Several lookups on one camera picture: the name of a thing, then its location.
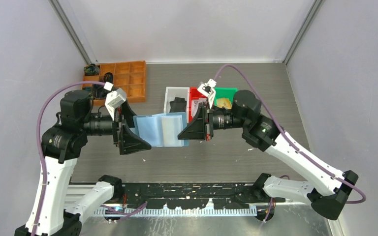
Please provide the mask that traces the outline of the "green plastic bin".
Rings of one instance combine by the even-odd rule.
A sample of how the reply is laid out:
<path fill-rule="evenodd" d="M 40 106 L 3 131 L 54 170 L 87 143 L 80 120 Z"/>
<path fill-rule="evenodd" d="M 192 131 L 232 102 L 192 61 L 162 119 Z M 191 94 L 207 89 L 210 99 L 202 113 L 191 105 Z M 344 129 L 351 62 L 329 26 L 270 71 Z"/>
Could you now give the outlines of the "green plastic bin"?
<path fill-rule="evenodd" d="M 231 100 L 231 103 L 233 103 L 233 97 L 235 93 L 238 91 L 237 88 L 216 88 L 216 96 L 214 100 L 214 105 L 216 106 L 216 100 L 218 98 L 228 98 Z"/>

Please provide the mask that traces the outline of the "orange compartment tray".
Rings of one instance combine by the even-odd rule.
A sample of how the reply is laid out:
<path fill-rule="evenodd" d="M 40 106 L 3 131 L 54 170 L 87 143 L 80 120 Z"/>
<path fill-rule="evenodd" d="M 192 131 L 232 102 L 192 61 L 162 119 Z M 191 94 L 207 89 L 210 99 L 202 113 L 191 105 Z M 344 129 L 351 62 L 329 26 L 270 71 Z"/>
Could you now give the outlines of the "orange compartment tray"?
<path fill-rule="evenodd" d="M 144 60 L 91 64 L 84 67 L 84 81 L 108 80 L 116 88 L 122 88 L 129 103 L 146 101 L 147 67 Z"/>

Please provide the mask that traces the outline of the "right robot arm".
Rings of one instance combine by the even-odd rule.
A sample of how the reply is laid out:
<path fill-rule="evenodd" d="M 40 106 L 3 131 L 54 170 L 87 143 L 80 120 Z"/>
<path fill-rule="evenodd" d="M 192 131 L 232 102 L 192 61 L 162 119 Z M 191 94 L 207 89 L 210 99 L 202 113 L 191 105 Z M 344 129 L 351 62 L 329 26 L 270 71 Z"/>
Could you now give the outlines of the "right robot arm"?
<path fill-rule="evenodd" d="M 249 90 L 237 91 L 231 109 L 200 104 L 195 117 L 178 134 L 180 140 L 206 140 L 215 130 L 241 128 L 241 137 L 251 147 L 287 164 L 304 180 L 288 180 L 262 173 L 251 196 L 266 202 L 289 199 L 310 205 L 319 215 L 336 220 L 355 186 L 358 175 L 341 171 L 318 159 L 298 144 L 288 132 L 261 113 L 261 101 Z"/>

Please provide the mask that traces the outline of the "blue leather card holder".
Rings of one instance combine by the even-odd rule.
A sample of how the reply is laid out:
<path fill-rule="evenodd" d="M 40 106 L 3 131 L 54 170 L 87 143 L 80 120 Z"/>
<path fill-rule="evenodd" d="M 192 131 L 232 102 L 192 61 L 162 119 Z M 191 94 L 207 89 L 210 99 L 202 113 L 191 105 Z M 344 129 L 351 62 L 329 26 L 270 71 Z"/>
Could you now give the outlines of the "blue leather card holder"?
<path fill-rule="evenodd" d="M 178 139 L 187 126 L 185 112 L 134 116 L 134 133 L 156 148 L 185 147 L 189 141 Z"/>

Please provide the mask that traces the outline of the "aluminium rail frame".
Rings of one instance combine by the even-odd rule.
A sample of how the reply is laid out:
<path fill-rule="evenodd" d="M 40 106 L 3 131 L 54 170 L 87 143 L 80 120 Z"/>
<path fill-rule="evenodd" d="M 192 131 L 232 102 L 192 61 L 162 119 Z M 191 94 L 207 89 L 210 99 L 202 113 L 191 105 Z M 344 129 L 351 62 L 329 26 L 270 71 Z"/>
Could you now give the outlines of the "aluminium rail frame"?
<path fill-rule="evenodd" d="M 282 203 L 289 199 L 270 199 L 270 204 L 273 203 Z M 121 206 L 120 204 L 110 204 L 112 207 L 118 207 L 116 212 L 117 215 L 133 215 L 133 216 L 212 216 L 212 215 L 229 215 L 229 216 L 236 216 L 236 215 L 263 215 L 264 211 L 258 208 L 258 204 L 250 204 L 247 208 L 242 209 L 214 209 L 213 204 L 211 201 L 208 202 L 205 208 L 203 209 L 186 209 L 183 210 L 181 208 L 177 209 L 168 209 L 164 206 L 161 209 L 147 209 L 147 203 L 143 203 L 141 206 L 137 208 L 128 208 L 126 206 Z"/>

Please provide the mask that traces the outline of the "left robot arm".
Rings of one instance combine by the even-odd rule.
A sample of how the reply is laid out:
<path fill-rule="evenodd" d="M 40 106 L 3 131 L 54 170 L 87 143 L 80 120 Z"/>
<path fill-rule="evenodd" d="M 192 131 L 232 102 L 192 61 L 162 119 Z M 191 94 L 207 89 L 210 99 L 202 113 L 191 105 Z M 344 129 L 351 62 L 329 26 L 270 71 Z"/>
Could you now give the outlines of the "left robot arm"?
<path fill-rule="evenodd" d="M 151 145 L 132 132 L 134 112 L 126 93 L 113 89 L 105 99 L 108 114 L 92 113 L 94 101 L 85 90 L 73 90 L 60 101 L 58 121 L 39 133 L 40 185 L 26 224 L 15 230 L 17 236 L 77 236 L 86 220 L 107 201 L 125 198 L 122 180 L 103 175 L 81 199 L 65 206 L 74 168 L 89 136 L 113 137 L 121 155 L 150 150 Z"/>

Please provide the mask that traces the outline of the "red plastic bin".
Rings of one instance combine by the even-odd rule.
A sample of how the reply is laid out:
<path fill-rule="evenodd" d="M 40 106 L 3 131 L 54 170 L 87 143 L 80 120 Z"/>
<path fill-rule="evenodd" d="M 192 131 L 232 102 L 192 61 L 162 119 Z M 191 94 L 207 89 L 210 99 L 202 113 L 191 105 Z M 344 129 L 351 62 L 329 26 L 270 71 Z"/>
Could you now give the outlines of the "red plastic bin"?
<path fill-rule="evenodd" d="M 192 121 L 193 116 L 197 112 L 199 102 L 207 102 L 207 97 L 202 95 L 196 87 L 189 88 L 189 122 Z"/>

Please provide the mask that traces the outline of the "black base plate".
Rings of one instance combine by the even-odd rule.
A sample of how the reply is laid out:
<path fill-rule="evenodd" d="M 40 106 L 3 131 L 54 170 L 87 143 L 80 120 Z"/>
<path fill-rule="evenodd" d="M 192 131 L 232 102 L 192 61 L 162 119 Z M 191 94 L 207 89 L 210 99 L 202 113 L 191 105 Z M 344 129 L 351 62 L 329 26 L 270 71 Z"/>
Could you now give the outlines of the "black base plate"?
<path fill-rule="evenodd" d="M 124 183 L 120 195 L 106 204 L 147 209 L 203 209 L 211 201 L 214 209 L 242 209 L 250 204 L 268 204 L 269 197 L 258 193 L 252 183 Z"/>

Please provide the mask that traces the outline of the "white cards in red bin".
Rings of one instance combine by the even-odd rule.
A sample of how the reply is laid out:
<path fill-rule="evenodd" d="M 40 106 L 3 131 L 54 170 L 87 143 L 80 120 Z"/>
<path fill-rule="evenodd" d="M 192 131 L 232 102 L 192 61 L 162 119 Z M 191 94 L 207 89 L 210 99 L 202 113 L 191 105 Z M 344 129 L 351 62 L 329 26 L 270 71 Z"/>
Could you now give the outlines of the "white cards in red bin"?
<path fill-rule="evenodd" d="M 202 104 L 203 103 L 203 100 L 202 99 L 196 99 L 196 100 L 192 100 L 191 101 L 191 112 L 190 112 L 190 115 L 191 115 L 191 118 L 194 118 L 196 113 L 197 113 L 197 110 L 198 110 L 198 107 L 199 107 L 199 104 Z"/>

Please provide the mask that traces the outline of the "white plastic bin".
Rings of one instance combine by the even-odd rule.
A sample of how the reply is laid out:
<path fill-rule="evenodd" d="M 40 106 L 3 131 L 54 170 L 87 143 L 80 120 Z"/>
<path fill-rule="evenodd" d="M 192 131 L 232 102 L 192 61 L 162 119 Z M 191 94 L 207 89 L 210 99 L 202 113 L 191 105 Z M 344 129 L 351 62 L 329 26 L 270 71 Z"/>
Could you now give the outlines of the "white plastic bin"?
<path fill-rule="evenodd" d="M 189 87 L 166 87 L 164 96 L 163 112 L 170 113 L 169 102 L 175 97 L 182 97 L 187 101 L 186 115 L 189 113 Z"/>

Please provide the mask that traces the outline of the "gold cards in green bin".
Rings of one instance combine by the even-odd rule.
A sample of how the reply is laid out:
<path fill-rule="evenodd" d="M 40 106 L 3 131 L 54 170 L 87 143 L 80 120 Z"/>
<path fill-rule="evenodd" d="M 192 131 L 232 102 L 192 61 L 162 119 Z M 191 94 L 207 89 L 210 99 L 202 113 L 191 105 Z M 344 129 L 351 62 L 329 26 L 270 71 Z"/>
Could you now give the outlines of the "gold cards in green bin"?
<path fill-rule="evenodd" d="M 231 103 L 231 100 L 228 99 L 228 98 L 218 98 L 216 100 L 216 106 L 218 108 L 224 108 L 224 109 L 227 109 L 227 110 L 230 110 L 232 108 L 232 103 Z"/>

